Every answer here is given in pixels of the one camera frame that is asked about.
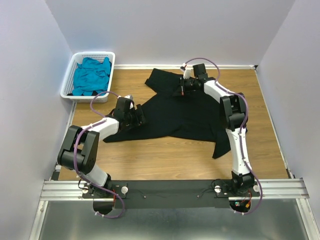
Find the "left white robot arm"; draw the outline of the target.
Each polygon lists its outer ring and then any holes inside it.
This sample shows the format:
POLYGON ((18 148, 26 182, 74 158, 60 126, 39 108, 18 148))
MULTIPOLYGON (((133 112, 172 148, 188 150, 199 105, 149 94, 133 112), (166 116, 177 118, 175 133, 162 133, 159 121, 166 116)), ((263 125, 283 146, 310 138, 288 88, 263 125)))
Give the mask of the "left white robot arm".
POLYGON ((99 142, 145 123, 142 106, 135 105, 132 95, 119 96, 115 108, 101 120, 82 127, 72 125, 68 128, 57 163, 76 171, 82 179, 93 184, 93 191, 99 197, 107 197, 112 189, 112 180, 96 163, 99 142))

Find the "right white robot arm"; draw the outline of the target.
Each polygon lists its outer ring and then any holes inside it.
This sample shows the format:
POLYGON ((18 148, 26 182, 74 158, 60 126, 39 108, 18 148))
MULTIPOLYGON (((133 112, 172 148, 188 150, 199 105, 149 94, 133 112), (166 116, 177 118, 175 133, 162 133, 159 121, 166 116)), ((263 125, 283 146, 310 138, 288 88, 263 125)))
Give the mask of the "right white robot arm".
POLYGON ((219 103, 220 122, 228 136, 232 153, 232 178, 229 188, 234 195, 241 196, 255 184, 246 142, 248 103, 243 94, 222 86, 218 78, 209 77, 203 63, 193 65, 192 68, 183 63, 180 70, 183 76, 179 79, 174 96, 186 96, 202 91, 219 103))

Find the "black t shirt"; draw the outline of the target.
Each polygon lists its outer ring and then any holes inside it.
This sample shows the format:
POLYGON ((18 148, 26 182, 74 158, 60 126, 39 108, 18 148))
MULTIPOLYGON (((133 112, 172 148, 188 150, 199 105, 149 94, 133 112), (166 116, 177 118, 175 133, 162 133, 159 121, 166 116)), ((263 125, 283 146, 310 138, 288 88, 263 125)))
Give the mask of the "black t shirt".
POLYGON ((219 103, 202 91, 173 96, 180 74, 153 69, 145 84, 155 95, 142 106, 146 124, 108 136, 105 143, 175 137, 214 142, 212 157, 231 150, 226 130, 220 124, 219 103))

